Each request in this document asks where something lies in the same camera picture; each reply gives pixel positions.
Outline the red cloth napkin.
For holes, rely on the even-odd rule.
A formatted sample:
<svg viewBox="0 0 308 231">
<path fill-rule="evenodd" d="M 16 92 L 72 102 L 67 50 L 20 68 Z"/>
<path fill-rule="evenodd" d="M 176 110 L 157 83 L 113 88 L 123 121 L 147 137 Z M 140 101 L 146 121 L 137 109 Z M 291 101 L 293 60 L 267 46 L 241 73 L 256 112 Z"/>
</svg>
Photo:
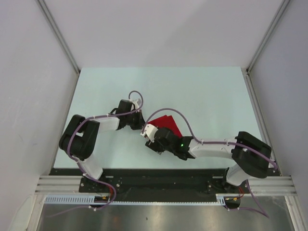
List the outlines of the red cloth napkin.
<svg viewBox="0 0 308 231">
<path fill-rule="evenodd" d="M 180 132 L 175 120 L 173 119 L 173 116 L 171 115 L 161 116 L 159 118 L 149 121 L 148 124 L 151 124 L 157 128 L 168 128 L 179 138 L 182 137 L 182 133 Z"/>
</svg>

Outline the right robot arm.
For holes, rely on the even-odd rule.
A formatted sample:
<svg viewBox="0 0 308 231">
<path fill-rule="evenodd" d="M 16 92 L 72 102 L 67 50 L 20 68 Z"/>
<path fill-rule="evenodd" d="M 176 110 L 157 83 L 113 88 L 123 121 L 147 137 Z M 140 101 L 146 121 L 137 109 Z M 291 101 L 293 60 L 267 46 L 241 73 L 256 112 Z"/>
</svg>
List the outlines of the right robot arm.
<svg viewBox="0 0 308 231">
<path fill-rule="evenodd" d="M 235 192 L 250 178 L 265 179 L 268 176 L 271 147 L 248 132 L 240 131 L 235 138 L 197 141 L 192 136 L 177 136 L 169 128 L 146 125 L 141 135 L 147 139 L 145 146 L 161 154 L 164 151 L 174 154 L 181 160 L 218 157 L 232 159 L 235 165 L 228 167 L 222 181 L 227 193 Z"/>
</svg>

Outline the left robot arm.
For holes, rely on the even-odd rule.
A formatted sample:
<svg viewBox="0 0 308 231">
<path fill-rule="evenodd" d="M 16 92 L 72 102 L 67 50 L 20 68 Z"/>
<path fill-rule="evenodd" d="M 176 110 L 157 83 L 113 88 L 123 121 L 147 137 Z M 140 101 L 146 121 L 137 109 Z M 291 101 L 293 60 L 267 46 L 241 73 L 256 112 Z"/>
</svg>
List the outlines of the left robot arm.
<svg viewBox="0 0 308 231">
<path fill-rule="evenodd" d="M 59 141 L 59 148 L 73 159 L 84 175 L 91 177 L 89 186 L 95 192 L 106 188 L 106 180 L 102 178 L 103 168 L 94 159 L 94 147 L 98 134 L 116 131 L 130 126 L 132 130 L 140 130 L 145 121 L 142 116 L 142 99 L 121 100 L 111 113 L 87 120 L 81 115 L 74 115 L 68 123 Z"/>
</svg>

